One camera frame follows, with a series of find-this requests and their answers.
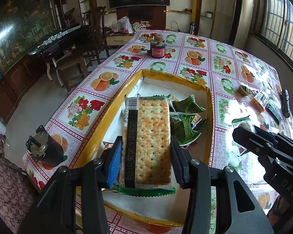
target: floral tablecloth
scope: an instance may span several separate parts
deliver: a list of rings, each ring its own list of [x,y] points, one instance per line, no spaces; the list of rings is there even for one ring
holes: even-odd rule
[[[163,59],[153,59],[147,55],[147,49],[150,49],[150,42],[156,34],[162,34],[168,43]],[[214,133],[210,166],[219,169],[227,165],[233,166],[267,213],[277,193],[263,180],[265,170],[254,154],[248,153],[239,157],[243,148],[232,139],[231,121],[247,114],[252,122],[262,129],[280,132],[293,139],[292,117],[286,119],[280,110],[282,122],[277,125],[269,113],[259,113],[249,97],[243,97],[237,92],[242,84],[253,90],[262,89],[270,95],[271,101],[281,108],[281,86],[277,71],[242,50],[204,37],[171,31],[141,30],[129,43],[95,68],[72,91],[45,126],[64,149],[66,160],[59,166],[74,167],[114,95],[140,69],[176,74],[211,89]],[[59,167],[51,168],[41,162],[36,163],[29,152],[23,156],[23,162],[27,173],[39,189],[43,188]],[[211,223],[215,223],[214,201]],[[119,227],[121,215],[118,213],[114,212],[112,218],[110,226],[113,232],[146,232],[145,229],[135,229],[131,224],[126,225],[126,221],[123,227]]]

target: screw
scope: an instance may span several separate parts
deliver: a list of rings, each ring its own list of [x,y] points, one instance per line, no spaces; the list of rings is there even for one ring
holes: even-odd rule
[[[200,164],[200,161],[199,160],[197,160],[197,159],[191,159],[191,164],[193,164],[193,165],[199,165]]]
[[[67,167],[66,166],[61,166],[58,168],[59,173],[64,173],[67,171]]]
[[[226,166],[226,171],[229,172],[229,173],[233,173],[234,172],[234,169],[231,167],[231,166]]]
[[[102,163],[102,159],[94,159],[93,163],[94,164],[100,164],[100,163]]]

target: wooden chair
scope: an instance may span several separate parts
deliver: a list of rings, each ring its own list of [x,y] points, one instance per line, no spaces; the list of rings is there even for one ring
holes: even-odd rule
[[[79,71],[77,76],[69,76],[67,69],[76,66]],[[87,64],[80,51],[73,50],[70,55],[65,55],[57,61],[56,71],[59,73],[63,84],[68,92],[81,83],[81,81],[89,74]]]
[[[110,56],[104,31],[105,8],[106,6],[96,7],[93,11],[90,9],[84,13],[84,23],[86,23],[87,19],[89,21],[90,38],[88,43],[77,46],[78,50],[87,52],[87,54],[83,55],[84,58],[90,58],[90,61],[98,61],[98,64],[101,63],[101,60],[106,59],[99,57],[101,51],[105,50],[106,56]]]

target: window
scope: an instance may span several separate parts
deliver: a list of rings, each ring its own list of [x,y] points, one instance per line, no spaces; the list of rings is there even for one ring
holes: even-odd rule
[[[293,5],[289,0],[266,0],[261,35],[293,61]]]

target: person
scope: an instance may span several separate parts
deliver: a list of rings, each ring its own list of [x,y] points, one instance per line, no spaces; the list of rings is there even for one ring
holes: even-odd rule
[[[0,233],[17,233],[38,196],[25,171],[4,157],[0,134]]]

